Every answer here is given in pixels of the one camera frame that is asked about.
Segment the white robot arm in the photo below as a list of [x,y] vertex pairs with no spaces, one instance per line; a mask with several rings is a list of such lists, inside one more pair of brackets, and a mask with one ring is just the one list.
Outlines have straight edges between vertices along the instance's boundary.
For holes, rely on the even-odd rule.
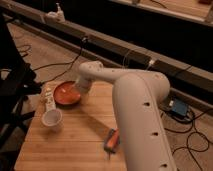
[[79,66],[76,88],[87,93],[96,80],[113,85],[112,102],[127,171],[177,171],[158,105],[170,83],[159,72],[106,68],[99,61]]

